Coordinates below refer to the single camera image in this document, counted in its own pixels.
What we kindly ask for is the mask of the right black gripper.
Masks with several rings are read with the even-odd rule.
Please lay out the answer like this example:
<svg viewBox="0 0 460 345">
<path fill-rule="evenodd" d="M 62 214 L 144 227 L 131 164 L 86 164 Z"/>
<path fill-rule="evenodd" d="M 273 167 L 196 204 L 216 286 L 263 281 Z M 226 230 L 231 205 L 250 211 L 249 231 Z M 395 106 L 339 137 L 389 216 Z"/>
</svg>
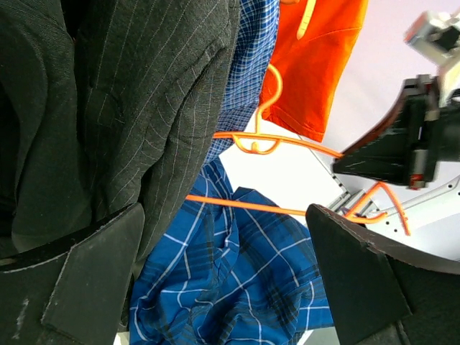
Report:
<svg viewBox="0 0 460 345">
<path fill-rule="evenodd" d="M 334 160 L 334 173 L 421 189 L 434 178 L 434 124 L 440 117 L 438 78 L 404 82 L 382 120 Z M 395 129 L 400 117 L 404 130 Z"/>
</svg>

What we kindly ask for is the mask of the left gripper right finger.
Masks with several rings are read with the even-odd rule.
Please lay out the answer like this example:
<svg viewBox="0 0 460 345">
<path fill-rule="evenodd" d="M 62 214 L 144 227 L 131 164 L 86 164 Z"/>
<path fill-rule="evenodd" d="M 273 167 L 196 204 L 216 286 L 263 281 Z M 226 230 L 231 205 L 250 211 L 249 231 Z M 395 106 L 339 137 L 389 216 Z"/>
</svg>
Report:
<svg viewBox="0 0 460 345">
<path fill-rule="evenodd" d="M 341 344 L 458 344 L 459 263 L 311 204 L 306 222 Z"/>
</svg>

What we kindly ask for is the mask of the orange hanger of plaid shirt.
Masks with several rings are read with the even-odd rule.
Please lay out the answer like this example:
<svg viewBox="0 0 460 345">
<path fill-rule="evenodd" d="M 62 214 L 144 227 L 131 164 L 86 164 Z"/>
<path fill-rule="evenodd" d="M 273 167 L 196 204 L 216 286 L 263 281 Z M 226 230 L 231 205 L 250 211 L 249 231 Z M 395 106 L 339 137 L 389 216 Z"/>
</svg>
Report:
<svg viewBox="0 0 460 345">
<path fill-rule="evenodd" d="M 300 3 L 300 0 L 281 0 L 281 4 L 287 5 L 287 6 L 293 6 L 296 4 Z M 305 35 L 305 32 L 308 28 L 308 25 L 311 21 L 311 18 L 313 16 L 313 11 L 316 7 L 316 0 L 307 0 L 305 3 L 305 8 L 303 10 L 303 14 L 300 20 L 300 24 L 298 26 L 297 32 L 296 32 L 296 39 L 301 40 L 303 36 Z"/>
</svg>

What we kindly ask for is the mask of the dark blue plaid shirt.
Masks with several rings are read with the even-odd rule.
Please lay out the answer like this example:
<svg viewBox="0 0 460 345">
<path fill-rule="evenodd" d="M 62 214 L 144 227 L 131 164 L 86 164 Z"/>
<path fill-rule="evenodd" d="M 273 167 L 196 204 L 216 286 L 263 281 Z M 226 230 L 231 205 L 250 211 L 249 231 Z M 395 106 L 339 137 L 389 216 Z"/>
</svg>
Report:
<svg viewBox="0 0 460 345">
<path fill-rule="evenodd" d="M 186 201 L 145 261 L 131 344 L 296 344 L 334 324 L 308 228 Z"/>
</svg>

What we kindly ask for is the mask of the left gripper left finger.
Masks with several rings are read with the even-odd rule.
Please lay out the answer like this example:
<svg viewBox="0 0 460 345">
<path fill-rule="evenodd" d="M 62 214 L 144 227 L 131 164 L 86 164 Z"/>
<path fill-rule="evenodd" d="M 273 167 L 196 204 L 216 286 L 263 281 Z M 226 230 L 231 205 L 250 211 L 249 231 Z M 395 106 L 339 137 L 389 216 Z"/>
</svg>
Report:
<svg viewBox="0 0 460 345">
<path fill-rule="evenodd" d="M 2 344 L 112 344 L 144 226 L 138 203 L 1 260 Z"/>
</svg>

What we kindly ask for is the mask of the orange hanger of blue shirt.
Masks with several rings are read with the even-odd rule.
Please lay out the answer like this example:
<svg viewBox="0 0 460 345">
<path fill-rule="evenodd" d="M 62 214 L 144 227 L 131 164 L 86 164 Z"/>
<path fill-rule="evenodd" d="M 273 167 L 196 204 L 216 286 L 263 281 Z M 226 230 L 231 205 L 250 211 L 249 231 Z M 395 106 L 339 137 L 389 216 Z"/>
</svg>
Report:
<svg viewBox="0 0 460 345">
<path fill-rule="evenodd" d="M 274 134 L 265 134 L 261 131 L 262 115 L 265 109 L 268 109 L 273 105 L 281 96 L 283 90 L 283 81 L 282 76 L 278 69 L 274 65 L 268 65 L 267 71 L 269 74 L 273 75 L 276 80 L 276 90 L 275 94 L 271 96 L 267 101 L 263 102 L 256 111 L 255 122 L 254 122 L 254 131 L 253 132 L 216 132 L 214 134 L 215 139 L 231 139 L 236 147 L 247 154 L 252 155 L 270 155 L 272 154 L 281 144 L 291 144 L 294 146 L 305 147 L 330 157 L 339 159 L 343 157 L 340 152 L 334 151 L 327 147 L 321 146 L 319 144 L 314 144 L 306 142 L 300 139 L 293 139 L 290 137 L 274 135 Z M 382 189 L 391 200 L 393 206 L 396 208 L 396 213 L 402 224 L 403 231 L 405 235 L 410 236 L 411 231 L 408 224 L 408 218 L 406 216 L 405 210 L 398 200 L 396 194 L 391 190 L 391 188 L 383 182 L 375 183 L 364 195 L 356 202 L 354 206 L 351 207 L 349 211 L 345 214 L 344 218 L 356 223 L 356 224 L 376 224 L 383 219 L 387 218 L 387 212 L 384 211 L 377 216 L 372 218 L 365 218 L 358 214 L 358 211 L 363 209 L 370 198 L 379 190 Z M 187 195 L 185 198 L 187 201 L 195 201 L 200 203 L 209 203 L 219 206 L 228 206 L 235 208 L 245 208 L 253 211 L 266 211 L 276 214 L 285 214 L 290 216 L 305 216 L 306 211 L 295 210 L 289 208 L 281 208 L 279 206 L 267 206 L 256 203 L 247 203 L 242 201 L 232 201 L 223 198 L 212 198 L 208 196 L 199 196 L 199 195 Z"/>
</svg>

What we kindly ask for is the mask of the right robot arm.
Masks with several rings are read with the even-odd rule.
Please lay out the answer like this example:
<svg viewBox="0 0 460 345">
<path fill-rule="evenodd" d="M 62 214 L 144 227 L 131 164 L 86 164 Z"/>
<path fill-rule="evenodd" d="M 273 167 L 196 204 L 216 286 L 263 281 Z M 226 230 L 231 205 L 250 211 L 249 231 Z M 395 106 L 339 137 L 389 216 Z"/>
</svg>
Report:
<svg viewBox="0 0 460 345">
<path fill-rule="evenodd" d="M 369 229 L 459 260 L 459 91 L 437 77 L 407 79 L 382 120 L 332 164 L 339 175 L 387 183 L 401 202 Z"/>
</svg>

